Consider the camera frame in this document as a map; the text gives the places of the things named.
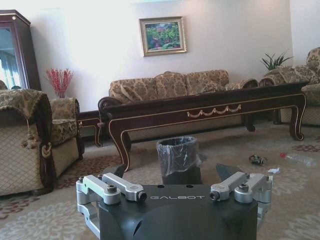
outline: framed painting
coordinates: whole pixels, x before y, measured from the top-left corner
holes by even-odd
[[[143,56],[187,52],[182,16],[140,19]]]

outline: sofa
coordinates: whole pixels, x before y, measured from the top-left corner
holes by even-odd
[[[209,92],[254,88],[257,86],[258,82],[253,78],[239,82],[229,82],[229,74],[226,70],[209,70],[187,74],[166,71],[156,77],[122,79],[111,82],[109,96],[103,97],[99,101],[98,107],[102,114],[103,122],[108,123],[108,116],[104,115],[104,112],[110,106],[199,95]],[[237,115],[197,123],[183,123],[135,130],[130,131],[128,135],[131,141],[140,142],[241,125],[242,122],[241,116]]]
[[[4,89],[0,81],[0,196],[49,193],[84,145],[75,98],[49,101],[44,92]]]
[[[306,95],[307,107],[304,112],[302,124],[320,125],[320,47],[312,49],[304,65],[278,66],[269,71],[259,82],[259,86],[273,86],[285,83],[309,81],[309,84],[301,90]],[[280,110],[275,122],[289,123],[291,120],[291,109]]]

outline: dark wood table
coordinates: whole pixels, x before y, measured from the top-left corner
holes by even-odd
[[[102,147],[100,143],[101,127],[99,123],[100,116],[98,110],[80,112],[78,124],[80,128],[94,128],[94,143],[98,148]]]
[[[108,131],[126,170],[130,167],[131,140],[128,132],[208,119],[245,115],[246,128],[254,131],[252,115],[291,108],[290,135],[303,140],[301,121],[307,100],[301,88],[308,82],[220,91],[161,100],[108,106],[100,109],[109,118]]]

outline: trash can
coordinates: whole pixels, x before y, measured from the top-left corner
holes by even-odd
[[[158,141],[156,150],[165,185],[202,184],[198,140],[182,136]]]

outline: red decorative branches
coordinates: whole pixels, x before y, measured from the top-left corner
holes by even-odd
[[[46,79],[52,85],[55,94],[59,98],[64,98],[69,83],[74,76],[74,73],[71,72],[68,68],[66,70],[53,69],[46,70]]]

